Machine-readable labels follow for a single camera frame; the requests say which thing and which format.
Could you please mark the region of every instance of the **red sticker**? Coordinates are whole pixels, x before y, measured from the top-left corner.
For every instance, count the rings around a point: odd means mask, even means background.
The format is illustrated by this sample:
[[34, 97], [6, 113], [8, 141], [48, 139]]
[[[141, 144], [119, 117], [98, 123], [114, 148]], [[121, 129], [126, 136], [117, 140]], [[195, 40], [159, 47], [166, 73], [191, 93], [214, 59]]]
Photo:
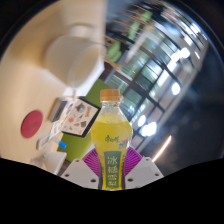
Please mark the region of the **red sticker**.
[[39, 130], [43, 121], [43, 115], [40, 111], [35, 110], [29, 113], [23, 120], [21, 134], [24, 138], [33, 137]]

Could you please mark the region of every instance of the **bottle cap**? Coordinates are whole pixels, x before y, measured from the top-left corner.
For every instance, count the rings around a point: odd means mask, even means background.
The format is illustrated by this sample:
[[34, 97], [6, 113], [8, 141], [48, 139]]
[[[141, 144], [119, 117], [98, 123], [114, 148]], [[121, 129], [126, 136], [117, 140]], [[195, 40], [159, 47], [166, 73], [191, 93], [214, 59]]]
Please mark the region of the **bottle cap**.
[[103, 89], [100, 91], [100, 101], [120, 101], [119, 89]]

